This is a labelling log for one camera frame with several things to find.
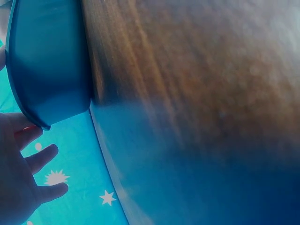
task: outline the blue container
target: blue container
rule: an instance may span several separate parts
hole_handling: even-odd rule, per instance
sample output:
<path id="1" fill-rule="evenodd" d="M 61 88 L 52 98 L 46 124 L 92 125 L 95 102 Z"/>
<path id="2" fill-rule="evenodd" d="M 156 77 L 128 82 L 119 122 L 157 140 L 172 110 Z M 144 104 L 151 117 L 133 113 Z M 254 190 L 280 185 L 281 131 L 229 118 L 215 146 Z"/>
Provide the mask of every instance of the blue container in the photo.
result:
<path id="1" fill-rule="evenodd" d="M 78 0 L 14 0 L 6 64 L 25 116 L 45 130 L 90 106 L 92 77 Z"/>

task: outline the star pattern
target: star pattern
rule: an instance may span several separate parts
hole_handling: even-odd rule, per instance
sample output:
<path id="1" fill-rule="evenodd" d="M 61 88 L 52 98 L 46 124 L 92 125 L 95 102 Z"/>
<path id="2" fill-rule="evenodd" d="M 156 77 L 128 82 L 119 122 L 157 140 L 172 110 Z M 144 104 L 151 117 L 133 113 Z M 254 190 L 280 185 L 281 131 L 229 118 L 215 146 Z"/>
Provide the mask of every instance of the star pattern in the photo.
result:
<path id="1" fill-rule="evenodd" d="M 112 201 L 116 201 L 115 198 L 113 198 L 113 192 L 111 192 L 110 194 L 105 190 L 104 191 L 104 195 L 100 195 L 100 198 L 103 199 L 102 204 L 109 204 L 110 206 L 112 205 Z"/>
<path id="2" fill-rule="evenodd" d="M 70 176 L 65 176 L 65 174 L 62 173 L 62 170 L 60 172 L 57 171 L 53 172 L 53 170 L 51 170 L 51 174 L 45 177 L 47 178 L 45 184 L 55 185 L 55 184 L 66 182 L 67 181 L 66 179 L 69 178 Z"/>

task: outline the human hand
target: human hand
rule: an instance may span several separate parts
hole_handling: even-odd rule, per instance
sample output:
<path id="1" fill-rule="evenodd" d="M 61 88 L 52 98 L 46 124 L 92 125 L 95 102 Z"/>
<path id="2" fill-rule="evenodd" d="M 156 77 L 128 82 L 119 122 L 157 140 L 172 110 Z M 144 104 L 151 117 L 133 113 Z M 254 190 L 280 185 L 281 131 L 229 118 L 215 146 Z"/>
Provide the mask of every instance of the human hand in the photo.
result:
<path id="1" fill-rule="evenodd" d="M 0 68 L 3 59 L 0 50 Z M 25 222 L 43 203 L 68 191 L 65 183 L 38 186 L 33 178 L 58 153 L 55 145 L 24 158 L 20 151 L 43 134 L 22 113 L 0 113 L 0 224 Z"/>

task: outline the wooden surface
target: wooden surface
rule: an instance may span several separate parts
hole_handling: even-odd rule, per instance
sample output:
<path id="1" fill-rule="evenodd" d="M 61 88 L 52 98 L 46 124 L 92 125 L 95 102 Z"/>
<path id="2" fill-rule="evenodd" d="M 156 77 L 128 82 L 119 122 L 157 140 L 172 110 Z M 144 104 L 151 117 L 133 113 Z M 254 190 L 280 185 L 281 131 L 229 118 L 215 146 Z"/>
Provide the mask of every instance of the wooden surface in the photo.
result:
<path id="1" fill-rule="evenodd" d="M 299 1 L 82 1 L 128 221 L 299 223 Z"/>

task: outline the turquoise fabric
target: turquoise fabric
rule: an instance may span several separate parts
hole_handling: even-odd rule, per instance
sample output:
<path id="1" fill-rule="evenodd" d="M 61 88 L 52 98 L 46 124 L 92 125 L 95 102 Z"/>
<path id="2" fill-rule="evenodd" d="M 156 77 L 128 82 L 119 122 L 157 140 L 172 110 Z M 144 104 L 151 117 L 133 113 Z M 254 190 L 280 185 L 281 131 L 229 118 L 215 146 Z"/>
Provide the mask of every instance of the turquoise fabric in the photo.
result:
<path id="1" fill-rule="evenodd" d="M 0 72 L 0 112 L 19 111 L 4 69 Z M 35 175 L 36 182 L 38 185 L 51 185 L 63 181 L 69 185 L 69 192 L 42 205 L 25 224 L 128 224 L 101 154 L 90 113 L 85 112 L 53 125 L 22 153 L 29 156 L 51 143 L 56 144 L 60 152 Z"/>

